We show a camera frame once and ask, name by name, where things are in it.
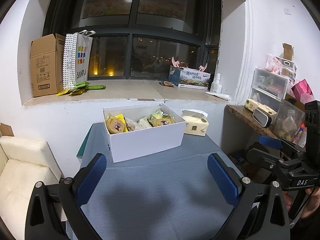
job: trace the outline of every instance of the black cable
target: black cable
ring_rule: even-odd
[[[313,187],[313,190],[311,191],[311,194],[308,196],[308,198],[306,199],[306,201],[303,203],[303,205],[299,208],[299,210],[298,210],[298,211],[296,212],[296,214],[294,215],[294,220],[295,220],[295,219],[297,218],[297,216],[299,215],[301,209],[304,208],[304,206],[308,203],[308,201],[309,201],[310,198],[312,197],[313,193],[314,193],[315,190],[316,190],[316,187],[317,187],[316,185],[318,185],[319,180],[320,180],[320,175],[319,175],[319,177],[318,177],[318,179],[317,179],[317,181],[316,181],[316,183],[315,183],[315,186]]]

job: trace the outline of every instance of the windowsill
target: windowsill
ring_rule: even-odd
[[[127,99],[127,100],[199,100],[209,101],[217,104],[227,103],[227,101],[206,94],[206,90],[178,87],[164,87],[159,81],[150,80],[91,80],[91,85],[105,85],[105,90],[90,90],[79,96],[55,95],[31,98],[24,106],[37,104],[68,102],[80,100],[99,99]]]

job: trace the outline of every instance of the colorful square logo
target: colorful square logo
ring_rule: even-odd
[[[83,46],[78,47],[78,65],[84,64],[86,50],[87,50],[87,47],[83,47]]]

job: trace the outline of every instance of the black window frame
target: black window frame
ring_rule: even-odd
[[[68,28],[71,26],[73,11],[77,0],[51,0],[46,19],[44,22],[43,36],[51,33],[75,33],[82,31],[84,27]],[[222,0],[201,0],[200,10],[196,11],[195,26],[197,26],[197,34],[185,33],[178,30],[168,29],[164,27],[136,24],[138,15],[138,7],[140,0],[132,0],[131,11],[129,15],[129,23],[127,25],[93,25],[88,26],[90,30],[96,32],[93,37],[106,36],[127,36],[127,47],[125,54],[125,66],[123,77],[89,77],[89,80],[103,79],[148,79],[148,80],[167,80],[163,78],[150,77],[132,77],[131,76],[131,56],[133,37],[147,37],[153,39],[161,39],[166,41],[178,42],[190,46],[197,47],[196,66],[204,65],[208,60],[208,51],[210,49],[219,49],[219,43],[212,43],[211,37],[215,33],[220,37],[221,31],[221,15]]]

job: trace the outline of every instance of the window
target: window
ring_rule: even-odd
[[[43,35],[94,30],[89,79],[167,80],[172,57],[214,76],[221,0],[51,0]]]

